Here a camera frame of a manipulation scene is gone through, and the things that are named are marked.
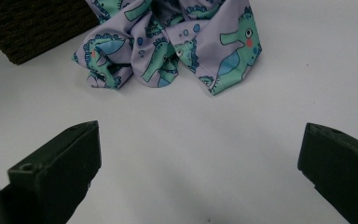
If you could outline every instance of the dark brown basket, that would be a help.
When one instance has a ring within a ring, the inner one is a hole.
[[[0,50],[21,64],[98,25],[84,0],[0,0]]]

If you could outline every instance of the white table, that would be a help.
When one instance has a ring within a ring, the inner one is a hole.
[[[347,223],[296,168],[307,122],[358,138],[358,1],[252,1],[263,52],[212,97],[171,86],[88,87],[86,34],[20,66],[0,52],[0,188],[64,129],[100,123],[103,167],[69,223]]]

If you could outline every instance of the pink cheek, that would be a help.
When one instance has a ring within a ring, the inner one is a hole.
[[[246,46],[247,46],[248,48],[251,48],[251,47],[253,46],[253,41],[252,41],[251,39],[247,39],[247,40],[246,40]]]

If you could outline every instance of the wicker basket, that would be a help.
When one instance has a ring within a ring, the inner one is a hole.
[[[0,50],[21,64],[98,25],[84,0],[0,0]]]

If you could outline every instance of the seahorse print fabric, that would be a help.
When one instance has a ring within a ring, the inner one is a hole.
[[[132,75],[164,87],[179,60],[213,95],[239,83],[261,53],[249,0],[86,0],[100,21],[74,54],[91,87]]]

